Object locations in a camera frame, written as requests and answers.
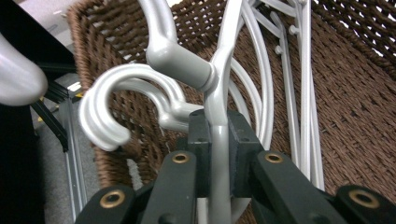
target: white tube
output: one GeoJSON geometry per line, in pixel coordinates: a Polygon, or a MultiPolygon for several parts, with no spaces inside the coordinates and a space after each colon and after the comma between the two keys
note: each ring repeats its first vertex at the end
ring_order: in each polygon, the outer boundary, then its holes
{"type": "Polygon", "coordinates": [[[251,125],[250,115],[248,114],[247,103],[245,102],[241,92],[238,90],[238,87],[236,87],[235,83],[232,80],[230,80],[228,90],[231,96],[233,97],[233,101],[235,102],[236,108],[238,109],[239,113],[241,113],[245,117],[248,125],[251,125]]]}
{"type": "Polygon", "coordinates": [[[223,15],[218,49],[211,62],[218,80],[205,92],[205,115],[212,135],[211,186],[209,193],[210,223],[231,223],[229,132],[226,111],[231,58],[237,35],[243,0],[230,0],[223,15]]]}
{"type": "Polygon", "coordinates": [[[247,90],[247,94],[253,105],[254,119],[256,121],[256,134],[259,134],[260,126],[262,123],[262,118],[261,118],[262,99],[259,95],[259,92],[257,91],[256,86],[254,85],[253,81],[248,75],[247,71],[245,71],[242,65],[239,64],[239,62],[234,58],[232,58],[231,60],[231,68],[239,77],[239,79],[242,81],[242,84],[245,86],[245,89],[247,90]]]}
{"type": "Polygon", "coordinates": [[[311,1],[302,8],[302,80],[301,80],[301,157],[300,169],[306,178],[311,178],[310,128],[311,128],[311,1]]]}
{"type": "Polygon", "coordinates": [[[271,66],[259,25],[246,1],[243,1],[242,16],[252,37],[253,46],[262,74],[262,128],[260,130],[259,139],[264,149],[269,150],[274,125],[274,88],[271,66]]]}
{"type": "Polygon", "coordinates": [[[283,13],[285,13],[288,16],[295,17],[296,13],[294,11],[294,8],[289,6],[288,4],[285,4],[279,0],[262,0],[264,4],[267,4],[270,7],[273,7],[283,13]]]}
{"type": "Polygon", "coordinates": [[[265,27],[269,32],[271,32],[271,34],[273,34],[274,36],[280,38],[281,33],[279,31],[279,29],[274,26],[266,17],[264,17],[259,10],[257,10],[256,8],[252,8],[251,9],[253,11],[254,17],[256,18],[256,20],[263,26],[265,27]]]}
{"type": "Polygon", "coordinates": [[[315,87],[314,80],[311,79],[311,162],[312,162],[312,174],[311,182],[318,189],[324,190],[324,177],[323,177],[323,165],[321,158],[320,148],[320,137],[319,137],[319,125],[318,125],[318,113],[317,113],[317,102],[315,99],[315,87]]]}
{"type": "Polygon", "coordinates": [[[298,124],[297,104],[294,95],[294,82],[291,72],[287,33],[285,26],[274,11],[271,12],[271,18],[281,33],[279,37],[280,46],[276,47],[276,53],[280,53],[282,58],[286,106],[288,111],[291,159],[297,167],[300,167],[300,130],[298,124]]]}
{"type": "Polygon", "coordinates": [[[168,38],[168,40],[173,41],[177,43],[177,32],[176,32],[176,26],[175,26],[175,21],[172,16],[172,11],[169,8],[167,2],[165,0],[155,0],[155,1],[143,1],[143,2],[152,2],[157,11],[157,16],[160,17],[160,20],[163,25],[163,31],[165,33],[165,36],[168,38]]]}
{"type": "Polygon", "coordinates": [[[197,199],[197,216],[198,216],[198,224],[208,223],[207,198],[197,199]]]}
{"type": "Polygon", "coordinates": [[[88,111],[88,103],[90,101],[90,95],[92,90],[89,90],[85,93],[82,98],[79,108],[78,108],[78,120],[81,125],[82,131],[87,135],[88,139],[90,139],[94,144],[102,148],[106,151],[115,150],[114,144],[108,143],[103,140],[101,137],[98,137],[96,134],[96,130],[92,128],[92,121],[90,120],[90,115],[88,111]]]}

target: adjustment hole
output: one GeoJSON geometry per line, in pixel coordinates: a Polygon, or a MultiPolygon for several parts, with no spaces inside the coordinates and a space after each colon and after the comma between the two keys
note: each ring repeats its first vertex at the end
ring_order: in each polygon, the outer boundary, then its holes
{"type": "Polygon", "coordinates": [[[379,207],[378,199],[371,193],[362,189],[353,189],[349,192],[349,198],[361,206],[367,208],[377,208],[379,207]]]}
{"type": "Polygon", "coordinates": [[[272,163],[280,163],[283,161],[282,157],[278,156],[275,153],[266,154],[265,159],[272,163]]]}
{"type": "Polygon", "coordinates": [[[357,194],[356,197],[357,197],[359,200],[361,200],[361,201],[363,201],[363,202],[365,202],[365,203],[372,203],[372,202],[373,202],[373,200],[371,200],[371,199],[370,199],[369,197],[367,197],[366,195],[357,194]]]}
{"type": "Polygon", "coordinates": [[[269,156],[270,160],[272,161],[279,161],[280,158],[278,156],[269,156]]]}
{"type": "Polygon", "coordinates": [[[172,161],[175,163],[184,163],[184,162],[188,161],[189,159],[190,158],[187,154],[178,153],[172,158],[172,161]]]}
{"type": "Polygon", "coordinates": [[[103,208],[114,208],[122,204],[124,200],[124,192],[120,189],[113,189],[102,197],[100,205],[103,208]]]}
{"type": "Polygon", "coordinates": [[[109,203],[114,203],[119,199],[120,199],[120,195],[118,195],[118,194],[112,194],[112,195],[108,195],[106,197],[106,201],[109,203]]]}

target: wicker basket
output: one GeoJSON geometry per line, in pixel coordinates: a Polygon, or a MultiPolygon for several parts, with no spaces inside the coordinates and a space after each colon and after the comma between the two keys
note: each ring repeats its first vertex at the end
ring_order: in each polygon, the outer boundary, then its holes
{"type": "MultiPolygon", "coordinates": [[[[224,7],[223,0],[185,0],[173,6],[179,43],[209,60],[216,48],[224,7]]],[[[385,0],[329,0],[313,3],[313,9],[312,62],[326,190],[335,193],[342,185],[363,185],[396,202],[396,48],[390,38],[396,32],[396,23],[389,18],[395,17],[395,6],[385,0]]],[[[291,18],[281,18],[286,24],[293,23],[291,18]]],[[[137,1],[84,0],[70,8],[68,20],[84,91],[113,66],[146,62],[144,49],[149,31],[137,1]]],[[[266,31],[263,35],[274,76],[276,118],[272,150],[290,153],[281,61],[274,52],[277,40],[266,31]]],[[[298,96],[298,47],[295,36],[289,36],[289,40],[298,96]]],[[[252,52],[248,31],[243,29],[234,57],[254,82],[260,83],[252,52]]],[[[241,86],[239,80],[233,79],[241,86]]],[[[201,93],[182,87],[189,102],[202,103],[201,93]]],[[[242,89],[242,93],[246,95],[246,90],[242,89]]],[[[230,108],[235,109],[231,100],[230,108]]],[[[146,184],[155,178],[163,157],[175,148],[180,134],[160,130],[155,106],[140,93],[114,93],[111,110],[133,137],[116,152],[94,147],[101,186],[132,186],[129,159],[137,163],[146,184]]],[[[253,222],[250,210],[240,220],[253,222]]]]}

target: woven basket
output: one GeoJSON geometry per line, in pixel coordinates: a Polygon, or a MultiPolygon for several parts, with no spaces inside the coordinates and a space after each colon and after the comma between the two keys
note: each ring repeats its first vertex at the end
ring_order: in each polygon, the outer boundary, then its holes
{"type": "MultiPolygon", "coordinates": [[[[209,60],[216,49],[224,7],[223,0],[185,0],[173,6],[179,44],[209,60]]],[[[389,15],[395,17],[395,6],[385,0],[375,3],[329,0],[313,3],[313,9],[312,63],[326,190],[335,193],[339,186],[357,184],[396,202],[396,48],[394,39],[390,38],[396,27],[389,18],[389,15]]],[[[291,18],[281,19],[293,24],[291,18]]],[[[84,91],[111,67],[146,62],[144,49],[148,46],[149,31],[136,0],[84,0],[70,8],[68,20],[84,91]]],[[[274,76],[272,150],[290,153],[281,61],[274,52],[277,40],[264,30],[263,35],[274,76]]],[[[295,36],[290,35],[289,40],[296,100],[300,102],[298,46],[295,36]]],[[[253,81],[260,83],[253,52],[244,28],[234,57],[253,81]]],[[[233,80],[241,86],[234,75],[233,80]]],[[[189,102],[202,103],[200,92],[181,86],[189,102]]],[[[131,130],[132,139],[116,152],[93,146],[100,184],[132,186],[127,160],[137,163],[142,181],[147,184],[156,177],[164,156],[175,149],[181,134],[160,130],[155,106],[144,95],[121,91],[112,96],[110,108],[114,117],[131,130]]],[[[232,100],[229,105],[235,109],[232,100]]],[[[254,223],[251,209],[240,223],[254,223]]]]}

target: metal rivet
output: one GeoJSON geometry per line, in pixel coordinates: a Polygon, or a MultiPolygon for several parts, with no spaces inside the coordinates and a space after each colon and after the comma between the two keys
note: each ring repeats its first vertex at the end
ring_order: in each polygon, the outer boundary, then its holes
{"type": "Polygon", "coordinates": [[[189,156],[185,153],[177,153],[173,158],[172,161],[175,163],[184,163],[189,160],[189,156]]]}
{"type": "Polygon", "coordinates": [[[124,192],[120,189],[114,189],[102,197],[100,200],[100,205],[104,208],[113,208],[122,204],[124,200],[124,192]]]}
{"type": "Polygon", "coordinates": [[[300,32],[300,29],[298,29],[297,27],[295,27],[294,25],[291,25],[289,28],[289,33],[291,35],[297,35],[300,32]]]}
{"type": "Polygon", "coordinates": [[[265,155],[265,159],[272,163],[280,163],[283,161],[283,158],[278,156],[275,153],[268,153],[265,155]]]}
{"type": "Polygon", "coordinates": [[[283,49],[280,46],[276,46],[275,47],[275,53],[277,55],[282,54],[283,53],[283,49]]]}
{"type": "Polygon", "coordinates": [[[361,206],[373,209],[379,207],[378,199],[373,194],[362,189],[353,189],[348,195],[353,202],[361,206]]]}

